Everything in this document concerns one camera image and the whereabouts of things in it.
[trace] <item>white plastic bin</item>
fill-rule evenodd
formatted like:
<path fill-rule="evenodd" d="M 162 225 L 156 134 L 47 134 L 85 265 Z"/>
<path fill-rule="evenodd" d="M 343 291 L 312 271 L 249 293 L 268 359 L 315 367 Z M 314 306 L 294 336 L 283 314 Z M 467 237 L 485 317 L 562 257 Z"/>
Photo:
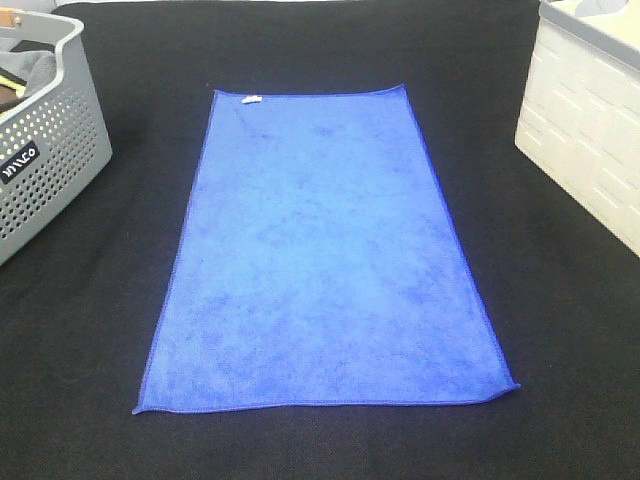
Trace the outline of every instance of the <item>white plastic bin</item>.
<path fill-rule="evenodd" d="M 56 57 L 53 82 L 0 116 L 0 264 L 111 158 L 82 29 L 71 18 L 0 9 L 0 37 L 55 45 Z"/>
<path fill-rule="evenodd" d="M 515 142 L 640 255 L 640 0 L 581 3 L 540 5 Z"/>

